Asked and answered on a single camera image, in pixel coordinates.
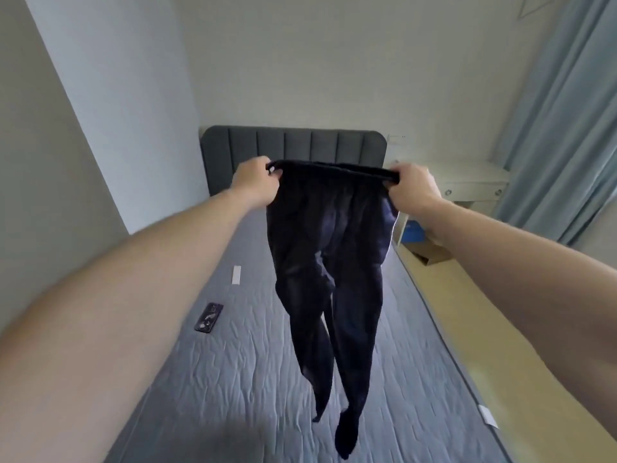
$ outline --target upholstered headboard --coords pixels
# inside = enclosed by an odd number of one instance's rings
[[[386,155],[381,133],[353,130],[212,126],[200,144],[210,195],[228,188],[237,165],[258,155],[372,167],[383,166]]]

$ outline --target dark navy pants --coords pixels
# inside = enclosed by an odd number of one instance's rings
[[[347,459],[368,394],[381,264],[397,217],[383,182],[397,183],[398,174],[285,160],[269,166],[282,169],[267,209],[276,293],[289,313],[300,370],[313,386],[314,422],[328,404],[336,360],[349,406],[341,413],[335,447]]]

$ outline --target light blue curtain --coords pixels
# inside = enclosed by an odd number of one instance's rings
[[[493,161],[511,171],[494,216],[573,245],[617,188],[617,0],[571,0]]]

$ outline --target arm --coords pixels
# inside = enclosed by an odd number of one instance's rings
[[[0,338],[0,461],[103,461],[251,209],[267,157],[230,190],[130,237],[36,300]]]
[[[617,271],[441,199],[423,167],[395,169],[395,206],[451,251],[561,384],[617,438]]]

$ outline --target white wall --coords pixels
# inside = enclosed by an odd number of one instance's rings
[[[613,268],[617,268],[617,197],[582,234],[577,248]]]
[[[127,235],[23,0],[0,0],[0,330]]]
[[[176,0],[201,124],[406,134],[487,157],[562,0]]]
[[[170,0],[26,0],[128,231],[207,197]]]

